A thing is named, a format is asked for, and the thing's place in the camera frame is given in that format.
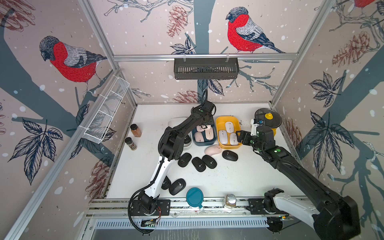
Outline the white mouse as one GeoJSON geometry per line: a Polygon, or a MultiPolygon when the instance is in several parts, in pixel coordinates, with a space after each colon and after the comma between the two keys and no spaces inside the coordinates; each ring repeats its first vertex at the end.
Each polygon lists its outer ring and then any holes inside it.
{"type": "Polygon", "coordinates": [[[235,132],[235,126],[232,122],[228,121],[225,122],[225,128],[228,133],[234,133],[235,132]]]}
{"type": "Polygon", "coordinates": [[[227,145],[228,144],[228,132],[227,131],[219,130],[218,137],[219,137],[219,142],[222,145],[227,145]]]}
{"type": "Polygon", "coordinates": [[[229,143],[230,143],[231,146],[237,146],[239,144],[238,137],[237,137],[236,133],[231,133],[230,134],[229,143]]]}

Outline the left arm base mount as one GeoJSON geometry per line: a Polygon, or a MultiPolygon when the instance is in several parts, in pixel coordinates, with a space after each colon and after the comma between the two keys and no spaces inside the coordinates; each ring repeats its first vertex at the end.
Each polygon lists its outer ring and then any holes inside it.
{"type": "Polygon", "coordinates": [[[149,197],[142,191],[132,200],[128,207],[128,213],[131,216],[168,216],[170,208],[170,200],[149,197]]]}

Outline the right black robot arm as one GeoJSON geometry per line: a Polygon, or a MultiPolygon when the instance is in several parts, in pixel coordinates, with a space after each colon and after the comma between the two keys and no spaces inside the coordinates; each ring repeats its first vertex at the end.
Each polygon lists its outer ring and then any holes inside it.
{"type": "Polygon", "coordinates": [[[322,240],[350,240],[361,234],[357,203],[342,197],[307,170],[283,147],[277,146],[268,126],[258,126],[257,133],[237,131],[238,142],[251,146],[274,169],[288,177],[311,201],[309,204],[287,195],[281,189],[265,193],[264,208],[274,214],[286,212],[312,227],[322,240]]]}

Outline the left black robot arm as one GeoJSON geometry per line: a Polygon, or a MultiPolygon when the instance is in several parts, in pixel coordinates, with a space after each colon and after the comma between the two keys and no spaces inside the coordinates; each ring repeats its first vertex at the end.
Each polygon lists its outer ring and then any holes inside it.
{"type": "Polygon", "coordinates": [[[184,150],[185,137],[197,126],[207,126],[214,123],[213,115],[216,106],[208,101],[208,90],[204,90],[202,103],[191,109],[190,116],[176,127],[167,127],[158,143],[159,161],[148,185],[135,191],[128,204],[128,218],[133,227],[142,235],[150,235],[153,230],[139,228],[131,216],[133,201],[138,200],[144,210],[152,214],[157,209],[161,186],[167,176],[169,167],[179,160],[184,150]]]}

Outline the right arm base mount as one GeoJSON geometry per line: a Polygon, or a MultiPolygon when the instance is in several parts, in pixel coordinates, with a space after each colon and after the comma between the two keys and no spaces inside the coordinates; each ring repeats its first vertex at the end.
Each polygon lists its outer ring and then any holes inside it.
{"type": "Polygon", "coordinates": [[[284,191],[276,188],[265,192],[263,198],[248,199],[249,206],[246,210],[250,211],[251,215],[288,215],[279,210],[274,202],[274,197],[280,193],[284,191]]]}

